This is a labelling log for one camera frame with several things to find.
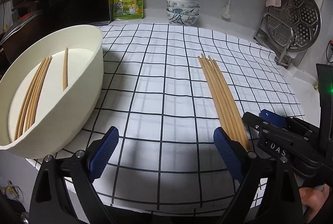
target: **blue gripper pad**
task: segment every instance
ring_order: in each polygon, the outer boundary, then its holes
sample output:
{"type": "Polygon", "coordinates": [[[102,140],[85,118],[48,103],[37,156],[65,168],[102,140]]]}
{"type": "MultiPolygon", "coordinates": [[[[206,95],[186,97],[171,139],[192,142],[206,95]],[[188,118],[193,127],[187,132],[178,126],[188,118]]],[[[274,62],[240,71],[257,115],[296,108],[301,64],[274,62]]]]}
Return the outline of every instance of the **blue gripper pad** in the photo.
{"type": "Polygon", "coordinates": [[[249,160],[243,146],[232,141],[221,127],[214,131],[214,144],[222,157],[231,177],[241,184],[249,169],[249,160]]]}
{"type": "Polygon", "coordinates": [[[101,177],[118,142],[119,131],[112,126],[102,139],[93,141],[88,147],[87,151],[91,152],[88,157],[88,178],[91,183],[101,177]]]}
{"type": "Polygon", "coordinates": [[[271,112],[267,109],[263,109],[260,111],[259,117],[264,119],[265,121],[268,121],[272,125],[278,127],[278,128],[287,128],[287,121],[284,117],[275,114],[274,112],[271,112]]]}

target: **chicken illustration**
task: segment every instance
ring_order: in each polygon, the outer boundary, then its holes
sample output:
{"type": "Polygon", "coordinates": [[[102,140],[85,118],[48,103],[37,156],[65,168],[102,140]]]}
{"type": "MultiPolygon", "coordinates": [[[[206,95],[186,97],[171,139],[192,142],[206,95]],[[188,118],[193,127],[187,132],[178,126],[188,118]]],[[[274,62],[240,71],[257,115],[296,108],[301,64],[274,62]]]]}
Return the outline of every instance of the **chicken illustration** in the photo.
{"type": "Polygon", "coordinates": [[[138,2],[136,0],[133,1],[132,6],[129,9],[130,14],[137,14],[141,12],[140,7],[138,6],[138,2]]]}

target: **dish brush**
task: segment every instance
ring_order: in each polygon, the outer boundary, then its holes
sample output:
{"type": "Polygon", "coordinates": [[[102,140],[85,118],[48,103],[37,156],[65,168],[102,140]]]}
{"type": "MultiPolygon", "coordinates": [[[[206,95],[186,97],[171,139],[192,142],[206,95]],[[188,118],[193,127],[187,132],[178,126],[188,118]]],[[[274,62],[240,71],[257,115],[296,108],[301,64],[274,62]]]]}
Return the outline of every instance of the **dish brush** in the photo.
{"type": "Polygon", "coordinates": [[[229,0],[228,4],[225,5],[224,8],[222,9],[222,16],[225,19],[230,19],[230,17],[231,17],[230,2],[231,2],[231,0],[229,0]]]}

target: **ceramic bowl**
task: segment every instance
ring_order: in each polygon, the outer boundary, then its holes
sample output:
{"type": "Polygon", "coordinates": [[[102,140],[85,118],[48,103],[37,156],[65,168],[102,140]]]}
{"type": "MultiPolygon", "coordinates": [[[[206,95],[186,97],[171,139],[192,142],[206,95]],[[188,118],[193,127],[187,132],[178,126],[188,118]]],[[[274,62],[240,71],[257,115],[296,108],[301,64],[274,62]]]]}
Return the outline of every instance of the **ceramic bowl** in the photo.
{"type": "Polygon", "coordinates": [[[166,16],[170,22],[183,26],[193,25],[199,17],[199,15],[176,14],[169,11],[166,11],[166,16]]]}
{"type": "Polygon", "coordinates": [[[199,2],[193,0],[167,0],[166,6],[174,8],[198,8],[199,2]]]}
{"type": "Polygon", "coordinates": [[[81,130],[99,98],[103,81],[102,35],[79,25],[56,31],[24,51],[0,81],[0,150],[36,159],[54,154],[81,130]],[[63,91],[64,50],[68,87],[63,91]],[[14,140],[27,88],[41,61],[52,56],[39,97],[35,123],[14,140]]]}
{"type": "Polygon", "coordinates": [[[185,15],[198,15],[200,11],[199,8],[173,8],[173,7],[167,7],[167,11],[177,14],[185,14],[185,15]]]}

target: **metal steamer plate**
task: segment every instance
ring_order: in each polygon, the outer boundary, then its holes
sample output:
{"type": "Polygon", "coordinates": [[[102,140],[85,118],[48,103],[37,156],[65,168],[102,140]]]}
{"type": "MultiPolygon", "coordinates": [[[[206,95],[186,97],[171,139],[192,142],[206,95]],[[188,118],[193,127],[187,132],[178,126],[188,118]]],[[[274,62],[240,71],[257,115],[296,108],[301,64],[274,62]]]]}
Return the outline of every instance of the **metal steamer plate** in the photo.
{"type": "MultiPolygon", "coordinates": [[[[287,23],[294,30],[294,40],[288,52],[300,52],[317,40],[321,17],[314,0],[281,0],[281,7],[269,6],[267,12],[287,23]]],[[[274,17],[268,16],[265,22],[270,40],[283,50],[288,44],[290,29],[274,17]]]]}

